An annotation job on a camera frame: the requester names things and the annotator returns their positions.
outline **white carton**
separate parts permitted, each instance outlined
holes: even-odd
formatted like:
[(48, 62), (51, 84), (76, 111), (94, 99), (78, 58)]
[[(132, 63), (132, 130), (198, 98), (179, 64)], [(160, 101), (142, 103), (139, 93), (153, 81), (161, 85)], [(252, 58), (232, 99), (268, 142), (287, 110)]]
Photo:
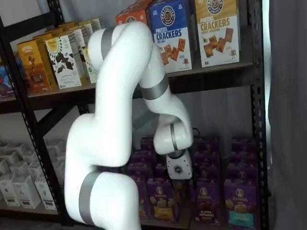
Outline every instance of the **white carton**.
[(16, 177), (13, 184), (23, 208), (35, 209), (39, 205), (40, 198), (29, 175)]
[(35, 181), (36, 179), (44, 176), (42, 167), (41, 167), (41, 165), (38, 161), (32, 162), (28, 166), (28, 171), (29, 171), (29, 174), (30, 174), (33, 181)]
[(65, 173), (65, 164), (58, 161), (53, 164), (54, 171), (57, 175), (58, 181), (60, 185), (64, 184), (64, 173)]
[(6, 174), (0, 177), (0, 190), (2, 192), (6, 204), (9, 207), (20, 206), (20, 200), (13, 184), (14, 178), (15, 175), (12, 174)]
[(29, 175), (28, 163), (24, 161), (19, 161), (15, 164), (12, 164), (10, 166), (10, 170), (12, 174), (15, 174), (17, 177)]
[(85, 60), (85, 72), (89, 76), (92, 84), (97, 83), (98, 71), (92, 66), (90, 58), (88, 56), (88, 48), (82, 48), (82, 54)]
[(15, 164), (19, 161), (18, 154), (15, 150), (7, 149), (0, 152), (0, 160), (6, 159), (9, 165)]
[(6, 159), (0, 160), (0, 175), (10, 174), (11, 170)]
[(239, 61), (237, 0), (195, 0), (201, 66)]
[(45, 206), (45, 209), (51, 209), (51, 210), (57, 210), (56, 205), (54, 204), (54, 200), (52, 198), (52, 195), (50, 193), (48, 184), (46, 182), (45, 177), (40, 177), (35, 180), (35, 185), (37, 188), (37, 191), (40, 195), (40, 198), (43, 201), (43, 204)]
[(86, 82), (84, 69), (72, 31), (45, 41), (59, 88), (81, 86)]

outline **shelf board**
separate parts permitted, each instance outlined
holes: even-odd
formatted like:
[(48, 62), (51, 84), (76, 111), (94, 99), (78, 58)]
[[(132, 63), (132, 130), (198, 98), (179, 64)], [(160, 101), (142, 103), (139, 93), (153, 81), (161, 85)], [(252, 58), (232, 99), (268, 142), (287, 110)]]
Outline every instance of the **shelf board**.
[[(251, 28), (241, 28), (240, 62), (202, 68), (199, 52), (194, 55), (193, 69), (167, 74), (171, 92), (188, 93), (205, 90), (249, 86), (254, 84)], [(95, 84), (80, 87), (57, 89), (51, 92), (28, 93), (31, 107), (34, 110), (49, 109), (59, 104), (93, 104), (95, 101)], [(137, 88), (133, 98), (142, 98)], [(19, 111), (15, 97), (0, 98), (0, 114)]]
[(45, 209), (42, 202), (36, 209), (27, 209), (21, 206), (8, 207), (3, 198), (0, 200), (0, 217), (60, 222), (58, 212), (55, 210)]

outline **cracker box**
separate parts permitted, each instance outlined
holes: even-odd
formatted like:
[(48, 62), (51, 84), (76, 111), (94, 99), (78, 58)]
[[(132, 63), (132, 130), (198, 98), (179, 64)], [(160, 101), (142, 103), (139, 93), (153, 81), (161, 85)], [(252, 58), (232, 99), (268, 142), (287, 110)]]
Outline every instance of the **cracker box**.
[(140, 217), (148, 219), (151, 210), (145, 179), (139, 176), (131, 176), (131, 178), (135, 181), (139, 191)]
[(0, 97), (10, 97), (14, 91), (4, 66), (0, 66)]
[(7, 149), (0, 152), (0, 159), (6, 159), (9, 166), (19, 161), (18, 154), (15, 150)]
[(0, 160), (0, 175), (10, 174), (11, 170), (6, 159)]
[(146, 9), (150, 1), (137, 2), (130, 5), (126, 10), (122, 11), (118, 16), (116, 16), (117, 25), (123, 23), (130, 23), (134, 21), (148, 24)]
[(57, 88), (43, 39), (33, 39), (17, 45), (32, 92)]
[(157, 1), (149, 12), (154, 42), (160, 48), (166, 73), (192, 69), (188, 2)]
[(228, 226), (257, 229), (257, 188), (254, 184), (226, 180), (224, 183)]
[(40, 203), (38, 192), (31, 177), (16, 177), (13, 181), (14, 188), (23, 208), (35, 209)]
[(40, 198), (43, 201), (45, 209), (57, 210), (57, 207), (50, 193), (49, 186), (44, 176), (35, 180), (35, 186), (40, 195)]
[(6, 174), (0, 177), (0, 190), (9, 207), (20, 206), (20, 200), (13, 184), (14, 179), (15, 175), (12, 174)]
[(195, 0), (201, 66), (239, 61), (236, 0)]
[(90, 81), (92, 84), (97, 82), (98, 79), (98, 71), (92, 66), (92, 63), (90, 61), (90, 58), (88, 56), (88, 48), (84, 47), (82, 48), (82, 55), (84, 57), (84, 61), (85, 61), (85, 72), (87, 74), (87, 76), (89, 76)]
[(99, 16), (97, 18), (93, 18), (91, 21), (95, 23), (95, 29), (96, 30), (100, 30), (100, 29), (105, 28), (102, 16)]
[(24, 161), (19, 161), (15, 164), (12, 164), (10, 166), (10, 170), (11, 170), (12, 174), (15, 174), (16, 176), (27, 176), (27, 175), (29, 175), (28, 164)]
[(32, 162), (28, 166), (28, 171), (29, 171), (29, 174), (30, 174), (33, 181), (35, 181), (36, 179), (44, 176), (44, 173), (43, 173), (43, 170), (42, 170), (42, 167), (41, 167), (39, 161)]
[(147, 189), (154, 217), (176, 221), (178, 204), (170, 181), (162, 178), (150, 178), (147, 182)]
[(46, 40), (45, 43), (60, 89), (81, 86), (86, 82), (73, 32), (64, 32), (58, 37)]

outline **box label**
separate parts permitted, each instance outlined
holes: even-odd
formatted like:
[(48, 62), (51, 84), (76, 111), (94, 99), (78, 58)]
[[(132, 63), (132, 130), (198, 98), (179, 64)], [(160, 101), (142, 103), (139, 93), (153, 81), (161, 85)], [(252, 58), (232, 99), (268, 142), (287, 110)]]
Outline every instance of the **box label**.
[(149, 10), (166, 73), (192, 69), (186, 7), (184, 0), (162, 1)]

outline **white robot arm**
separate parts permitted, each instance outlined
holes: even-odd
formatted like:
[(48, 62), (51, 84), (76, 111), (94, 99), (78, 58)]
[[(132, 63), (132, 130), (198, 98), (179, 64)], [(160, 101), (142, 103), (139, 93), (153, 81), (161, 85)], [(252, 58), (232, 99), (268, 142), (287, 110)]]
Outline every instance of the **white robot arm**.
[[(190, 178), (190, 159), (185, 151), (193, 142), (189, 115), (170, 92), (159, 48), (145, 24), (133, 22), (95, 32), (89, 41), (89, 56), (99, 70), (96, 107), (94, 114), (78, 117), (69, 131), (67, 211), (76, 221), (106, 230), (140, 230), (134, 181), (122, 174), (97, 172), (96, 166), (120, 167), (128, 162), (132, 95), (139, 83), (148, 108), (161, 114), (154, 136), (156, 152), (173, 154), (167, 158), (174, 165), (169, 170), (171, 178)], [(173, 177), (172, 170), (182, 166), (188, 173), (179, 170)]]

